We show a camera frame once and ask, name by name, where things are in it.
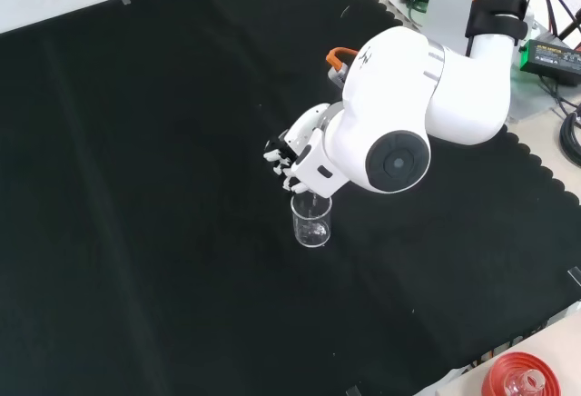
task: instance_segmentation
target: robotic hand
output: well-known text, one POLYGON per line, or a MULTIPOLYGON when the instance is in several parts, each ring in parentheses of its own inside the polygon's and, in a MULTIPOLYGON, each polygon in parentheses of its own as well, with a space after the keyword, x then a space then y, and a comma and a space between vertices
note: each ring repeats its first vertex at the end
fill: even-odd
MULTIPOLYGON (((497 5, 490 12, 512 13, 497 5)), ((391 28, 356 55, 342 102, 311 108, 264 157, 295 193, 330 197, 348 181, 376 193, 408 190, 428 171, 428 134, 471 145, 502 127, 514 46, 513 35, 480 32, 468 58, 391 28)))

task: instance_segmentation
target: black strap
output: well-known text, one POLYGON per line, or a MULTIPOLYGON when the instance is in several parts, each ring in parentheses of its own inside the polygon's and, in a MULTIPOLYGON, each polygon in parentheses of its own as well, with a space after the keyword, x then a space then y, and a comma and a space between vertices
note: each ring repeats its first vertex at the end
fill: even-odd
POLYGON ((515 39, 517 45, 518 40, 527 37, 528 26, 523 22, 526 13, 527 0, 475 0, 470 10, 466 37, 508 35, 515 39))

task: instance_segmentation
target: clear liquid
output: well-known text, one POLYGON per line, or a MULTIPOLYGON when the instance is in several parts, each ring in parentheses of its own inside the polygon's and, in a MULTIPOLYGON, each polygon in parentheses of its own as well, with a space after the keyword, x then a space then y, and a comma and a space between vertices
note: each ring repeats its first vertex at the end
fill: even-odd
POLYGON ((298 225, 297 240, 304 246, 316 248, 322 246, 330 237, 329 226, 324 221, 310 221, 298 225))

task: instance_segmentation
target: logo on robot arm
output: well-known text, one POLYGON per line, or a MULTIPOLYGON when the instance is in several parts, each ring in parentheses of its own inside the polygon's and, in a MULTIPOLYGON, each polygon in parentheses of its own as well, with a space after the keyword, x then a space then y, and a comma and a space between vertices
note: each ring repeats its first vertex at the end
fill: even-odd
POLYGON ((363 67, 363 65, 365 65, 372 56, 373 56, 373 53, 371 52, 371 46, 369 46, 365 50, 365 53, 363 53, 362 55, 360 55, 359 58, 358 58, 358 60, 362 60, 361 66, 359 67, 359 69, 361 69, 363 67))

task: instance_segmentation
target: table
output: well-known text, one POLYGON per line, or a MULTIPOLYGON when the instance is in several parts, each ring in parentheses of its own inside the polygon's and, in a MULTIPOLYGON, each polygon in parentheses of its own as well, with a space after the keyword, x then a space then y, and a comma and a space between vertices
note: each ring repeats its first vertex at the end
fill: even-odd
MULTIPOLYGON (((543 331, 513 346, 508 352, 522 351, 547 363, 555 373, 563 396, 581 394, 581 312, 576 312, 554 323, 543 331)), ((476 396, 480 394, 482 382, 494 362, 502 356, 468 371, 437 391, 437 396, 476 396)))
POLYGON ((3 37, 1 392, 409 396, 574 302, 578 203, 506 131, 433 140, 413 191, 346 185, 325 248, 296 243, 265 141, 395 24, 117 0, 3 37))

